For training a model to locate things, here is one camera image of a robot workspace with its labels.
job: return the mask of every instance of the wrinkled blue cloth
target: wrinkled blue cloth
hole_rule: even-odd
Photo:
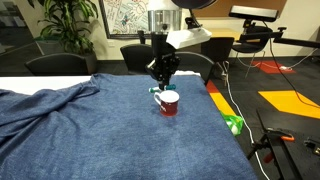
[[[0,90],[0,179],[256,179],[197,76],[173,76],[164,117],[149,76],[96,74],[23,95]]]

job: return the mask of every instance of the black chair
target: black chair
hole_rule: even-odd
[[[228,73],[228,66],[225,66],[225,62],[228,61],[233,43],[233,37],[213,37],[201,44],[201,54],[208,56],[216,65],[213,73],[216,67],[219,67],[224,75]]]
[[[200,73],[204,84],[207,85],[213,68],[213,61],[209,57],[187,51],[176,52],[175,54],[180,58],[178,70]]]
[[[152,47],[147,44],[131,44],[120,48],[128,74],[148,74],[145,66],[153,60]]]
[[[263,32],[272,32],[272,29],[270,29],[268,27],[264,27],[264,26],[254,26],[254,27],[248,28],[246,31],[246,34],[263,33]],[[256,53],[263,51],[262,58],[264,58],[265,51],[263,49],[267,45],[268,41],[269,41],[269,38],[262,37],[262,38],[259,38],[257,40],[253,40],[253,41],[240,42],[240,44],[235,44],[232,46],[232,49],[237,52],[236,59],[238,59],[238,60],[240,60],[240,58],[238,57],[239,53],[253,54],[253,57],[251,58],[250,64],[248,65],[248,70],[247,70],[245,77],[248,76],[249,70],[252,67],[252,62],[255,58]]]
[[[35,76],[88,75],[84,57],[71,53],[44,55],[26,62],[25,67]]]

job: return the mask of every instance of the red cup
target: red cup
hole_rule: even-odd
[[[154,99],[160,105],[160,113],[164,116],[174,116],[178,112],[179,94],[172,90],[154,93]]]

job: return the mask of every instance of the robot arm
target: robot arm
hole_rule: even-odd
[[[208,41],[211,33],[201,28],[193,16],[192,9],[201,9],[217,0],[150,0],[148,4],[148,25],[151,32],[151,46],[154,59],[146,70],[155,79],[161,90],[170,83],[171,75],[179,66],[176,49]],[[181,8],[189,9],[191,17],[186,18],[188,30],[181,30]]]

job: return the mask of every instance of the wall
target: wall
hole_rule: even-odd
[[[99,7],[98,0],[92,0],[92,2]],[[37,37],[40,33],[41,27],[43,26],[40,24],[37,25],[37,21],[42,19],[41,15],[43,14],[43,10],[39,5],[36,5],[35,9],[33,9],[29,6],[27,0],[16,1],[16,4],[23,14],[32,35]],[[283,37],[315,41],[316,34],[320,26],[319,7],[319,0],[288,0],[281,17],[276,22],[267,24],[274,31],[276,31],[278,27],[287,27]],[[203,24],[205,28],[231,28],[242,32],[242,19],[233,19],[228,17],[212,19],[199,18],[198,21]],[[93,33],[90,38],[95,45],[99,60],[123,59],[119,48],[127,44],[139,43],[138,40],[107,39],[101,14],[99,14],[98,20],[92,23],[91,28],[93,29]],[[266,56],[271,56],[271,52],[268,47],[266,48]],[[311,48],[276,43],[273,43],[272,47],[275,56],[305,56],[312,50]]]

